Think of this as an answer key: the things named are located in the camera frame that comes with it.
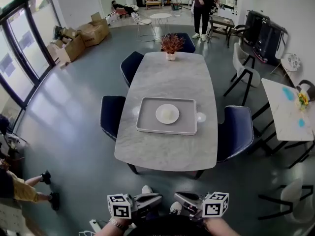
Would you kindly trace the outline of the person's left forearm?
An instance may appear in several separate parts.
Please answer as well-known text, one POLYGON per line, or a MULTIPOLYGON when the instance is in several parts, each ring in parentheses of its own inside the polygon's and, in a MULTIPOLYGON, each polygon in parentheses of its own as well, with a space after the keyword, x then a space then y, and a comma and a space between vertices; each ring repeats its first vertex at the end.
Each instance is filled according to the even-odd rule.
POLYGON ((112 223, 108 223, 95 236, 124 236, 124 231, 112 223))

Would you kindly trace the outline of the person's black shirt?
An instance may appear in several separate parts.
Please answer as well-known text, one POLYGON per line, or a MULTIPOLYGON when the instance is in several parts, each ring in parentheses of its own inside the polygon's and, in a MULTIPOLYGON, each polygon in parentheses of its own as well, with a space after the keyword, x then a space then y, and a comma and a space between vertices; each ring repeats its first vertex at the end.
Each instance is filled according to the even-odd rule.
POLYGON ((212 236, 212 234, 187 216, 169 214, 141 222, 127 236, 212 236))

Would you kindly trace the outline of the dark wooden side table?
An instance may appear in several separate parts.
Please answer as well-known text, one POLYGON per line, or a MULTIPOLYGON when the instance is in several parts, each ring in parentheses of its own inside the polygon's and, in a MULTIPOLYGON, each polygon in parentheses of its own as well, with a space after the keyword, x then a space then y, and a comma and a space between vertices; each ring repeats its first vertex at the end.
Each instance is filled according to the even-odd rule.
POLYGON ((233 20, 218 15, 211 15, 209 23, 208 42, 212 39, 214 33, 224 35, 226 37, 226 46, 229 48, 231 30, 235 27, 233 20))

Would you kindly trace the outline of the person's right white shoe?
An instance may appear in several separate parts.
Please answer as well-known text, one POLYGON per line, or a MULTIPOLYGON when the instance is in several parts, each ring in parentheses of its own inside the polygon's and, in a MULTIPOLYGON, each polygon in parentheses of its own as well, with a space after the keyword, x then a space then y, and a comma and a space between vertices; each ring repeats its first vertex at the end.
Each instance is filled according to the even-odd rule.
POLYGON ((182 211, 182 205, 178 201, 176 201, 171 205, 169 214, 180 215, 181 211, 182 211))

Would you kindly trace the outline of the white patterned round chair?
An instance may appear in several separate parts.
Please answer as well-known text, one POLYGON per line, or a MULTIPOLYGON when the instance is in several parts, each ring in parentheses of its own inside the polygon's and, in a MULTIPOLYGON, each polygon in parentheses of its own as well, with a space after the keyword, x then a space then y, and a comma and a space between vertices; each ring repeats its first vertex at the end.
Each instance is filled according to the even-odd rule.
POLYGON ((285 75, 288 75, 290 77, 292 73, 297 72, 302 67, 302 62, 296 54, 285 53, 280 59, 280 63, 274 68, 270 75, 275 74, 276 69, 280 65, 283 67, 285 75))

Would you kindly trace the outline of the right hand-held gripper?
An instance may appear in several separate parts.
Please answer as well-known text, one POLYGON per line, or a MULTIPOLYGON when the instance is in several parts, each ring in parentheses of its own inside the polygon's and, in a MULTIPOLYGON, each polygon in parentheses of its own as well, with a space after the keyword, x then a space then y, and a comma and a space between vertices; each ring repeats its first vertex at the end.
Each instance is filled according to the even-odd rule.
POLYGON ((183 204, 190 217, 195 220, 222 217, 229 205, 229 194, 223 192, 208 193, 206 196, 192 192, 175 192, 174 198, 183 204))

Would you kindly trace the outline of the pink lounge chair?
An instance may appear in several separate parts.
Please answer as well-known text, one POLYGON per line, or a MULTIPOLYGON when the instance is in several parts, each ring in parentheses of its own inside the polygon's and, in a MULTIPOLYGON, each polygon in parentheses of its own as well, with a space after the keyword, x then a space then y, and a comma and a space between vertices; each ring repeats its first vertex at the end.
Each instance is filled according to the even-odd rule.
POLYGON ((129 14, 124 7, 117 7, 115 11, 120 18, 122 18, 123 16, 126 18, 126 16, 129 14))

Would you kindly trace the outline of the large blue coaster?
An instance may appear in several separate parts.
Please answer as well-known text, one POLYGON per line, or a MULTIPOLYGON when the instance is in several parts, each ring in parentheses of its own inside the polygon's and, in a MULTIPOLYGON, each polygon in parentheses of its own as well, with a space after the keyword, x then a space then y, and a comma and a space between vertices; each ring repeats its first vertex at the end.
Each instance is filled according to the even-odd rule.
POLYGON ((294 100, 295 100, 295 93, 292 92, 289 88, 283 87, 283 92, 284 92, 286 98, 287 98, 289 101, 294 101, 294 100))

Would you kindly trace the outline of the black framed glass windows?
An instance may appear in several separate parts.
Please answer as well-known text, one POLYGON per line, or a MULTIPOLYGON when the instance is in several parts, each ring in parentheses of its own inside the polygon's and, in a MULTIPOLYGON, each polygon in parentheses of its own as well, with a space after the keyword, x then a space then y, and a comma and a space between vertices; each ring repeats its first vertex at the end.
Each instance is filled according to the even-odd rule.
POLYGON ((0 114, 10 128, 55 66, 48 44, 57 24, 51 0, 0 0, 0 114))

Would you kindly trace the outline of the white round plate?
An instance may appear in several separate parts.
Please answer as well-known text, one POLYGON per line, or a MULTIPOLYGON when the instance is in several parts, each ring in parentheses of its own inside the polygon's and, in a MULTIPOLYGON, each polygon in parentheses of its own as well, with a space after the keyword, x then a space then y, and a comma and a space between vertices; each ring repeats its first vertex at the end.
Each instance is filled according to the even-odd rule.
POLYGON ((179 109, 172 104, 163 104, 163 105, 159 106, 156 110, 156 118, 159 122, 161 122, 163 124, 172 124, 172 123, 176 122, 177 119, 179 118, 179 115, 180 115, 179 109), (173 110, 173 119, 172 120, 167 121, 167 120, 163 119, 162 114, 161 114, 163 109, 173 110))

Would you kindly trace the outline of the navy chair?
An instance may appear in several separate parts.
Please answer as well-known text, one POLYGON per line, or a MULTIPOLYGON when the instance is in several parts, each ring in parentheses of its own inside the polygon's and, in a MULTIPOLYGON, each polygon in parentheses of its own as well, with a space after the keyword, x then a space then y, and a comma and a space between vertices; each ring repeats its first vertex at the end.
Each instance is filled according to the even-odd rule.
POLYGON ((120 70, 128 87, 130 87, 143 57, 143 54, 134 51, 121 63, 120 70))
POLYGON ((117 139, 125 101, 124 96, 117 95, 106 95, 101 100, 100 127, 113 141, 117 139))
POLYGON ((183 39, 183 44, 179 47, 177 52, 185 52, 185 53, 194 53, 196 50, 195 44, 187 33, 178 32, 178 33, 168 33, 164 36, 164 38, 168 38, 171 35, 176 35, 179 39, 183 39))
POLYGON ((250 109, 244 106, 226 106, 224 122, 218 124, 217 162, 224 162, 244 152, 253 140, 250 109))

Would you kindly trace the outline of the yellow flowers in vase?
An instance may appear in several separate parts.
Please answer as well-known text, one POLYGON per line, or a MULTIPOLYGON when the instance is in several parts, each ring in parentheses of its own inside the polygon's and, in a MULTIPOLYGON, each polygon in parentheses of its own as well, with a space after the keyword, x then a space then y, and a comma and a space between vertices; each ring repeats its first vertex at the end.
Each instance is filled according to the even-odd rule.
POLYGON ((309 99, 306 93, 298 93, 297 106, 300 111, 306 110, 309 105, 309 99))

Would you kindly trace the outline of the cluttered equipment bench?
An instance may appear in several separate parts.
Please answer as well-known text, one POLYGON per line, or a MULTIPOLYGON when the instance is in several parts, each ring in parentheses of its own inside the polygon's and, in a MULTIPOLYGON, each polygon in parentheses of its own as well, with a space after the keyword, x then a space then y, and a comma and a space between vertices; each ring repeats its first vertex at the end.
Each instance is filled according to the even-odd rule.
POLYGON ((3 153, 1 150, 2 142, 0 141, 0 159, 5 159, 9 163, 24 159, 24 157, 15 157, 15 154, 19 154, 16 146, 20 142, 19 137, 15 133, 10 132, 10 122, 2 114, 0 114, 0 136, 3 136, 3 140, 8 147, 7 154, 3 153))

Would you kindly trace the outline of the person's dark trousers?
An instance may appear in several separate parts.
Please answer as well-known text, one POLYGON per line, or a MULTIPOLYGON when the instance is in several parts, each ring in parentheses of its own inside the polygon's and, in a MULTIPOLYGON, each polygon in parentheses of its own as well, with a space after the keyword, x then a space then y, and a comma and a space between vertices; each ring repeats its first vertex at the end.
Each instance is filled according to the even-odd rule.
POLYGON ((145 218, 146 220, 151 220, 151 219, 159 218, 161 216, 166 216, 166 215, 171 215, 170 210, 166 212, 166 210, 163 209, 162 206, 156 206, 152 208, 150 211, 148 211, 145 218))

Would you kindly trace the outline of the grey rectangular tray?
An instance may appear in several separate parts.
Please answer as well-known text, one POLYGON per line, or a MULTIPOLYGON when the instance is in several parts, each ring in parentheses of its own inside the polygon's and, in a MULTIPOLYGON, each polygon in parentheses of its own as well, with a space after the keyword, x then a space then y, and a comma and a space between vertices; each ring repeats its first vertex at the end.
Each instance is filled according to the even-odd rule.
POLYGON ((141 132, 174 135, 195 135, 197 133, 196 101, 193 99, 144 97, 141 101, 136 128, 141 132), (156 118, 156 110, 163 104, 172 104, 179 109, 176 122, 163 124, 156 118))

